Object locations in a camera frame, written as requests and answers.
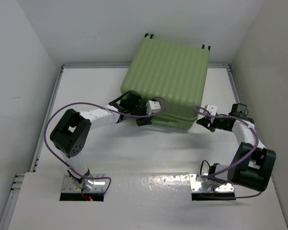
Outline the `green suitcase blue lining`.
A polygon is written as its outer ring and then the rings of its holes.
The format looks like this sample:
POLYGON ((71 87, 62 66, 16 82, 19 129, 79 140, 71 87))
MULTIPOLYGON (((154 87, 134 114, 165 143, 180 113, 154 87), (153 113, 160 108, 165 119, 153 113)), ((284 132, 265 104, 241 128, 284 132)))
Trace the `green suitcase blue lining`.
POLYGON ((150 100, 166 100, 163 112, 153 116, 157 126, 188 130, 198 118, 210 60, 210 46, 188 46, 157 40, 145 34, 120 87, 150 100))

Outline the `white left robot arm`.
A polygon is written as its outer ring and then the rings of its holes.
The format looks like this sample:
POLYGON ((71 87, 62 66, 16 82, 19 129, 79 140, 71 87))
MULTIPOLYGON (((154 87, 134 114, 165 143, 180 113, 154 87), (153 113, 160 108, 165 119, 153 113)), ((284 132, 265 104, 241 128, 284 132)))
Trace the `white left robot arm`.
POLYGON ((135 91, 128 91, 117 99, 109 102, 105 109, 78 112, 68 109, 61 117, 50 134, 50 140, 60 150, 64 160, 78 173, 68 170, 69 176, 78 186, 86 184, 83 176, 90 176, 81 151, 84 148, 89 132, 95 128, 123 121, 126 116, 121 115, 151 115, 160 109, 160 103, 156 100, 145 101, 135 91))

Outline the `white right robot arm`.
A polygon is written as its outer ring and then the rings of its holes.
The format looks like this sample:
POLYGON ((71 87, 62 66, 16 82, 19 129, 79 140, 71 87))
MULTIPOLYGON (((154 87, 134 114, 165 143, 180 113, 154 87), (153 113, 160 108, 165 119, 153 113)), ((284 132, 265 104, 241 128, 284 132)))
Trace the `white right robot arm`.
POLYGON ((217 110, 215 105, 195 106, 194 111, 202 115, 196 123, 211 132, 222 130, 233 133, 238 149, 230 165, 215 163, 201 178, 217 185, 230 183, 257 192, 265 191, 276 161, 275 151, 260 141, 255 122, 248 117, 247 105, 235 103, 227 115, 219 114, 217 110))

